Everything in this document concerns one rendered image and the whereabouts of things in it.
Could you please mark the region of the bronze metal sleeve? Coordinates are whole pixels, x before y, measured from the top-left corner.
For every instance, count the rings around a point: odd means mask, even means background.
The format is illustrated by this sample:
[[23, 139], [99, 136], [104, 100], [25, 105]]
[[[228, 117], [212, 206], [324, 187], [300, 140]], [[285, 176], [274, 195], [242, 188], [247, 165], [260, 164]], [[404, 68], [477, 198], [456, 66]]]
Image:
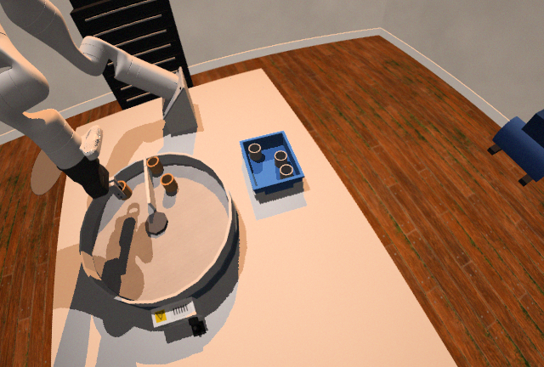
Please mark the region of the bronze metal sleeve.
[[128, 200], [133, 191], [128, 187], [128, 185], [124, 182], [124, 181], [118, 181], [118, 183], [123, 187], [122, 191], [127, 195], [127, 198], [125, 199], [122, 199], [122, 200]]
[[161, 184], [167, 192], [173, 192], [178, 187], [176, 180], [174, 179], [173, 175], [170, 173], [164, 174], [161, 177]]
[[147, 166], [149, 167], [149, 169], [150, 169], [154, 174], [158, 174], [158, 173], [160, 173], [160, 172], [163, 170], [163, 165], [161, 164], [160, 160], [159, 160], [158, 157], [156, 157], [156, 156], [152, 156], [152, 157], [147, 161]]

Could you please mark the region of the blue crate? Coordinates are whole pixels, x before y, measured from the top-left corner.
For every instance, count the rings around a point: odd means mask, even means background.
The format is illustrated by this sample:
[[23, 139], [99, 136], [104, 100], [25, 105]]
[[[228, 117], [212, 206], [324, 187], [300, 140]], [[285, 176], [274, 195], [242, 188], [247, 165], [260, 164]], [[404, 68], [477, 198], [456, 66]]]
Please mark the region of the blue crate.
[[[261, 146], [262, 157], [258, 161], [250, 158], [248, 147], [251, 144]], [[240, 146], [255, 199], [284, 189], [303, 186], [303, 170], [284, 130], [242, 140]], [[280, 168], [275, 165], [275, 153], [280, 150], [287, 153], [287, 165], [293, 168], [292, 177], [280, 179]]]

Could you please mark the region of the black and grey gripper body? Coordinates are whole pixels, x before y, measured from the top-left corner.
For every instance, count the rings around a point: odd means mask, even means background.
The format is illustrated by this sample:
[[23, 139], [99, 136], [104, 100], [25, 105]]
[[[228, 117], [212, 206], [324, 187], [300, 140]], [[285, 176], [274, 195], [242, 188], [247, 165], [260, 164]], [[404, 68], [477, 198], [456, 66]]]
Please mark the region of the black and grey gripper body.
[[73, 130], [70, 140], [63, 147], [51, 153], [45, 152], [59, 170], [79, 183], [93, 199], [109, 192], [109, 172], [99, 164], [98, 158], [102, 139], [100, 126], [91, 127], [81, 137]]

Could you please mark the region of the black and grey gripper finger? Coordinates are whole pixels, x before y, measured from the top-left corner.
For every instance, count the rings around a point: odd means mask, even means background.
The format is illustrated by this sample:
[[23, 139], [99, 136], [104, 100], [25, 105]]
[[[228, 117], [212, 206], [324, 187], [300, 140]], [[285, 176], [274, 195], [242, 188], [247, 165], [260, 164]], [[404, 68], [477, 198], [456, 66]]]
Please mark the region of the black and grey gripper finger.
[[109, 183], [109, 190], [118, 200], [127, 198], [127, 195], [115, 184], [115, 182]]
[[116, 178], [114, 176], [109, 178], [109, 183], [112, 182], [115, 182], [120, 189], [123, 189], [123, 187], [116, 181]]

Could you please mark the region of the grey metal sleeve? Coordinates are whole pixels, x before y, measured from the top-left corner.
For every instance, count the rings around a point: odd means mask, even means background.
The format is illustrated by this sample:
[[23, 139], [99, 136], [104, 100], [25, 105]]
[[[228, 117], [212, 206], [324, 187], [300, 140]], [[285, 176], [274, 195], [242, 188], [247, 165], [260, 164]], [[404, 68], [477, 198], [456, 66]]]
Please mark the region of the grey metal sleeve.
[[[284, 174], [284, 173], [289, 173], [289, 174]], [[280, 167], [280, 179], [292, 177], [292, 174], [293, 174], [292, 166], [285, 164]]]
[[261, 146], [259, 144], [251, 144], [248, 148], [250, 158], [253, 161], [258, 161], [262, 157]]
[[281, 168], [281, 166], [287, 164], [287, 153], [285, 151], [277, 151], [275, 153], [275, 165], [278, 168]]

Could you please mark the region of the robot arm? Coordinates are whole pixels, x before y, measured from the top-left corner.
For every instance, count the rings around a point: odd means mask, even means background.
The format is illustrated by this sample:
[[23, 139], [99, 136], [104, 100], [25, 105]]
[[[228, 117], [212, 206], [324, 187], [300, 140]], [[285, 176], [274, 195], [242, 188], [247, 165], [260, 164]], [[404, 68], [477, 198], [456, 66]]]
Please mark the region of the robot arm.
[[[78, 48], [61, 12], [49, 0], [0, 0], [0, 3], [14, 24], [79, 70], [100, 76], [110, 59], [118, 81], [167, 100], [174, 95], [179, 77], [172, 72], [97, 37], [84, 37]], [[0, 73], [0, 121], [25, 134], [46, 153], [60, 149], [70, 140], [73, 130], [57, 110], [25, 112], [48, 97], [48, 81], [18, 52], [0, 24], [0, 68], [10, 66]]]

